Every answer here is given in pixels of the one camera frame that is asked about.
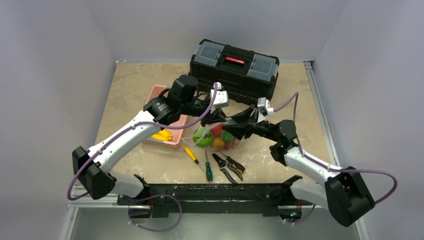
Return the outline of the pink plastic basket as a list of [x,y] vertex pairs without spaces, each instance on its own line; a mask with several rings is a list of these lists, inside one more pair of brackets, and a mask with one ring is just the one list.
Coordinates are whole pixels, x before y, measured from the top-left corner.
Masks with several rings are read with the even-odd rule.
[[[155,97],[158,97],[159,94],[165,90],[167,88],[167,86],[165,85],[159,85],[156,84],[153,86],[152,90],[150,91],[150,95],[147,98],[147,103]],[[185,124],[188,123],[188,119],[189,117],[187,115],[181,115],[179,120],[172,123],[171,126],[175,127],[175,126],[183,126]],[[163,146],[163,147],[170,147],[170,148],[179,148],[182,142],[182,137],[183,137],[183,133],[184,130],[183,129],[167,129],[168,132],[170,132],[172,134],[172,139],[170,141],[163,141],[160,139],[156,139],[156,138],[147,138],[144,142],[145,143],[149,143],[149,144],[156,144],[159,146]]]

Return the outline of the green toy melon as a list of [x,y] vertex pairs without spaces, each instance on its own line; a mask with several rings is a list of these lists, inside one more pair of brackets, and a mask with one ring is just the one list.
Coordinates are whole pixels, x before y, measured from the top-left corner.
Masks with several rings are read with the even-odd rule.
[[201,148],[209,147],[213,142],[214,136],[210,130],[201,128],[198,132],[192,137],[192,141]]

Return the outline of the clear zip top bag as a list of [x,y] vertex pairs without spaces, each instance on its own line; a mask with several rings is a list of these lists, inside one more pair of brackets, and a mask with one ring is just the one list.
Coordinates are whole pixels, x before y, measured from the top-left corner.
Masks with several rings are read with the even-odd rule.
[[234,120],[229,118],[225,122],[200,125],[195,127],[192,133],[183,137],[182,140],[189,146],[216,152],[233,150],[242,143],[242,140],[224,130],[224,126],[234,125],[235,123]]

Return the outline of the red toy bell pepper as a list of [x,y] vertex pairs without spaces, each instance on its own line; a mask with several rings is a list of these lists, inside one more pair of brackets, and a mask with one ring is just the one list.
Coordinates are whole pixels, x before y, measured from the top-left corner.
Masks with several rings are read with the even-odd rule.
[[210,132],[212,133],[212,135],[216,138],[220,138],[221,134],[223,132],[223,124],[219,124],[215,127],[213,127]]

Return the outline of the green toy bell pepper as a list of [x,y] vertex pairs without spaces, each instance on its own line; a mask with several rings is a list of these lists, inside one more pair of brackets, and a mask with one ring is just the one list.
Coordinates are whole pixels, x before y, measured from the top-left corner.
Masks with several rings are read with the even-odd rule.
[[228,131],[226,131],[226,130],[223,130],[222,132],[221,132],[221,136],[220,136],[220,138],[224,141],[224,143],[226,144],[226,145],[228,145],[228,146],[230,146],[230,145],[237,145],[238,144],[238,142],[239,142],[239,140],[236,138],[236,137],[234,137],[231,133],[229,133]]

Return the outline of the orange toy fruit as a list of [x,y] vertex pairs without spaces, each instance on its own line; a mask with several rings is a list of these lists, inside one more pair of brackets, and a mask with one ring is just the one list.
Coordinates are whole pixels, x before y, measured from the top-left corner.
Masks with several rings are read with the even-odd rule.
[[216,137],[212,140],[211,145],[212,148],[214,149],[224,149],[226,146],[226,143],[219,137]]

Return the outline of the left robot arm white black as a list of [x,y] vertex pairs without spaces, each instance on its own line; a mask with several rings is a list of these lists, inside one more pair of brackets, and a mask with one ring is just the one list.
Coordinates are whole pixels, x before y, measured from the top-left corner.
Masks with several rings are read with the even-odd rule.
[[228,93],[220,82],[213,83],[209,97],[201,100],[199,96],[198,80],[181,75],[107,139],[88,149],[81,146],[74,149],[74,176],[67,189],[67,199],[75,201],[90,195],[98,200],[113,193],[127,196],[138,205],[146,203],[149,191],[140,176],[112,170],[126,154],[159,131],[186,129],[198,122],[206,124],[220,108],[229,105]]

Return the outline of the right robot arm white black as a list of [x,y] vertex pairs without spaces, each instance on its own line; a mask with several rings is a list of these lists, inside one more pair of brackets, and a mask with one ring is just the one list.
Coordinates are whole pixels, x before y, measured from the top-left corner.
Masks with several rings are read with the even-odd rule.
[[341,168],[308,155],[296,143],[297,129],[293,120],[271,123],[261,119],[255,107],[232,117],[233,123],[223,130],[238,140],[257,135],[274,141],[269,150],[272,158],[295,169],[311,180],[298,179],[281,189],[280,196],[288,204],[305,200],[327,209],[342,226],[349,227],[376,206],[364,179],[354,167]]

